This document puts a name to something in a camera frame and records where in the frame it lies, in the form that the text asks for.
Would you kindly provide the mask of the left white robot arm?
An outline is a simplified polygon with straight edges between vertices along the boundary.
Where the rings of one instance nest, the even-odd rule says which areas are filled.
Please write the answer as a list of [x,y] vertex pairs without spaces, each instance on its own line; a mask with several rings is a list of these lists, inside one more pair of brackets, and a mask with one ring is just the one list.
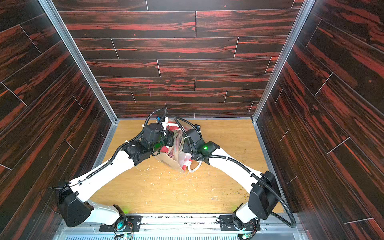
[[159,153],[163,147],[173,146],[173,133],[168,126],[167,117],[155,123],[145,123],[138,136],[120,145],[108,161],[62,186],[57,194],[57,207],[66,225],[72,228],[82,223],[100,223],[122,231],[127,221],[123,210],[117,205],[97,204],[90,198],[114,178]]

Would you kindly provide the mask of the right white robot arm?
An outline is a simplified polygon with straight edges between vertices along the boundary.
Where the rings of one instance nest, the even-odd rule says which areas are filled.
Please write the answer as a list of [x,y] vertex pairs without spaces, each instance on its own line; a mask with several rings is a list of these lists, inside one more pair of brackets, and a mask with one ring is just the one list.
[[186,152],[192,154],[193,160],[205,162],[221,170],[250,194],[248,202],[240,205],[233,213],[234,223],[239,229],[254,218],[266,220],[273,213],[278,202],[282,206],[287,205],[280,195],[277,181],[271,172],[261,173],[251,169],[232,158],[219,145],[212,141],[205,142],[195,129],[186,131],[183,137],[186,141]]

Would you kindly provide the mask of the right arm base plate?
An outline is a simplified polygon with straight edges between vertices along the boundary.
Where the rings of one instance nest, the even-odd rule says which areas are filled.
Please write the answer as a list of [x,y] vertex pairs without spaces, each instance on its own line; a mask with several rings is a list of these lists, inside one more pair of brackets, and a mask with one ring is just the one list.
[[259,219],[251,219],[248,223],[243,223],[234,214],[219,215],[217,223],[220,224],[221,231],[259,231],[261,229]]

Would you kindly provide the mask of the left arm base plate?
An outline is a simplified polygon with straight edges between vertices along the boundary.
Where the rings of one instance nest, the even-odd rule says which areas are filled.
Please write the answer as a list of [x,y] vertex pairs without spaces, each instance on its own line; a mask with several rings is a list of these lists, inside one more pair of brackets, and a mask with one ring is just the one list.
[[112,226],[101,224],[99,231],[108,233],[119,232],[138,232],[141,227],[142,216],[133,215],[126,216],[125,219],[120,217]]

